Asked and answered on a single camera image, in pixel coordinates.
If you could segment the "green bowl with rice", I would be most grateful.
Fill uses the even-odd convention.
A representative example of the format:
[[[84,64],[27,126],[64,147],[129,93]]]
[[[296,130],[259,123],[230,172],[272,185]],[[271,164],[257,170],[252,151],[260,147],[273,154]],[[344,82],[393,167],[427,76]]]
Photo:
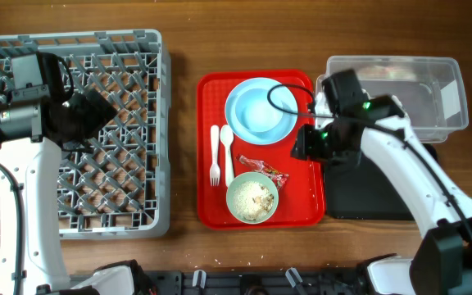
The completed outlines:
[[[226,205],[237,220],[248,225],[258,225],[275,213],[279,205],[279,192],[267,176],[258,172],[246,172],[230,183]]]

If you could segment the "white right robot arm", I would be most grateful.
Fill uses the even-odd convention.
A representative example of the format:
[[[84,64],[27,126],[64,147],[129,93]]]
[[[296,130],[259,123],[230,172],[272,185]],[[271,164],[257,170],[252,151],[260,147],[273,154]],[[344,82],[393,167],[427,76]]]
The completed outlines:
[[[354,70],[325,78],[314,99],[316,123],[300,128],[292,157],[328,163],[367,157],[395,188],[422,237],[411,259],[368,261],[361,292],[472,294],[472,198],[424,148],[402,104],[394,96],[370,98]]]

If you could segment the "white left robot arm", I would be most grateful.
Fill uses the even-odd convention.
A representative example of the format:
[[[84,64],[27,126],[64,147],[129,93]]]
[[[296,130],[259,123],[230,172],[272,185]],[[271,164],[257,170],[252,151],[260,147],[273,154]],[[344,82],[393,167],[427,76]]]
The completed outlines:
[[[57,179],[65,152],[91,152],[88,140],[117,114],[97,91],[75,93],[59,56],[11,59],[15,88],[0,104],[0,294],[154,294],[135,260],[97,268],[71,285],[62,257]]]

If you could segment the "red snack wrapper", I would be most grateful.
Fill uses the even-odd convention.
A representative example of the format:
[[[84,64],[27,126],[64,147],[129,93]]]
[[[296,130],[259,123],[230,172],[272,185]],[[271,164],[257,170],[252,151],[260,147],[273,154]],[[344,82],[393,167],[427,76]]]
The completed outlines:
[[[281,189],[288,181],[288,174],[276,170],[265,161],[250,159],[241,154],[236,156],[236,160],[250,170],[267,176],[277,189]]]

